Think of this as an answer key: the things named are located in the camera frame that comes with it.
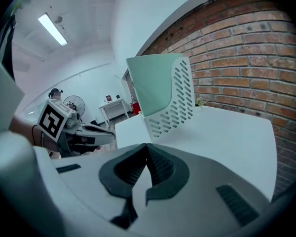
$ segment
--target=white wall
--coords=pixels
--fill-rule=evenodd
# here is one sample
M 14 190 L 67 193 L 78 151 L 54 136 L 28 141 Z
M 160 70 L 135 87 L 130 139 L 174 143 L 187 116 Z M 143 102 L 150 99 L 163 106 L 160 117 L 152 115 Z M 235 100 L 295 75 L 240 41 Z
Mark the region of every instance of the white wall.
M 56 87 L 64 91 L 63 100 L 70 95 L 83 99 L 86 105 L 82 116 L 84 122 L 94 119 L 98 123 L 103 122 L 99 105 L 104 102 L 105 96 L 111 95 L 114 99 L 116 95 L 120 95 L 129 102 L 122 81 L 116 76 L 116 69 L 111 47 L 102 45 L 55 54 L 45 62 L 38 63 L 28 73 L 15 71 L 16 82 L 25 92 L 17 115 L 27 120 L 36 120 L 49 91 Z M 112 118 L 123 114 L 123 109 L 113 106 L 107 112 Z
M 184 14 L 208 0 L 116 0 L 111 42 L 119 76 L 134 57 Z

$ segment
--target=ceiling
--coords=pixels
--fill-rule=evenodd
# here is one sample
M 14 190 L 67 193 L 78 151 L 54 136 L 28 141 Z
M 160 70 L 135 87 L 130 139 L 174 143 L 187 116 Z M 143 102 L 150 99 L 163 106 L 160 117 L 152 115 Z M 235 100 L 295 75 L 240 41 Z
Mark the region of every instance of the ceiling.
M 110 43 L 115 0 L 21 0 L 16 12 L 13 68 L 27 72 L 32 63 L 43 62 L 56 51 Z M 48 13 L 68 44 L 61 46 L 38 18 Z

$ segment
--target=white table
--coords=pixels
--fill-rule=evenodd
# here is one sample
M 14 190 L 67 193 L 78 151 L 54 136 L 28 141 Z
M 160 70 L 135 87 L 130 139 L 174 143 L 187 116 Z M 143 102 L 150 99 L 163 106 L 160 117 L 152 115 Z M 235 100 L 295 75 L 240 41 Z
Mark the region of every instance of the white table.
M 115 132 L 118 148 L 151 143 L 141 115 L 116 124 Z M 158 144 L 216 160 L 272 199 L 277 156 L 269 120 L 203 107 L 199 113 L 194 112 L 192 120 L 171 131 Z
M 119 99 L 116 99 L 116 100 L 113 100 L 113 101 L 110 101 L 109 103 L 105 103 L 105 104 L 101 104 L 99 106 L 99 109 L 101 110 L 102 114 L 103 114 L 103 117 L 104 117 L 104 121 L 105 121 L 105 124 L 107 125 L 107 128 L 109 128 L 109 122 L 110 122 L 110 119 L 105 111 L 105 108 L 107 107 L 111 107 L 113 105 L 118 105 L 118 104 L 121 104 L 122 107 L 123 107 L 123 110 L 125 112 L 125 115 L 127 116 L 127 118 L 129 119 L 129 116 L 128 116 L 128 113 L 127 113 L 127 110 L 125 108 L 125 104 L 124 104 L 124 101 L 122 98 L 119 98 Z

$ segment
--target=black cable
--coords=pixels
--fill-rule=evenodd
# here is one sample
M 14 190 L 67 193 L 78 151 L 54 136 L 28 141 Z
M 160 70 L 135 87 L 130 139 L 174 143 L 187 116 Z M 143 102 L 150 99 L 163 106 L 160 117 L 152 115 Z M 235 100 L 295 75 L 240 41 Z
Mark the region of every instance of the black cable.
M 35 139 L 34 139 L 34 133 L 33 133 L 33 130 L 34 130 L 34 127 L 37 126 L 36 124 L 33 125 L 32 127 L 32 138 L 33 138 L 33 142 L 34 142 L 34 146 L 36 146 L 36 143 L 35 143 Z

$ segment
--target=brick wall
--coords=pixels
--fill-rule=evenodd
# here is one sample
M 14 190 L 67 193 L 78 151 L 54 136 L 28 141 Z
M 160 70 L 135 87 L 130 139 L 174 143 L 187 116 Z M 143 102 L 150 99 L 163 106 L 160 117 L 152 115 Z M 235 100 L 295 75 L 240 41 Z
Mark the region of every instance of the brick wall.
M 296 180 L 296 29 L 273 0 L 210 0 L 179 19 L 144 52 L 183 53 L 195 98 L 272 121 L 275 195 Z

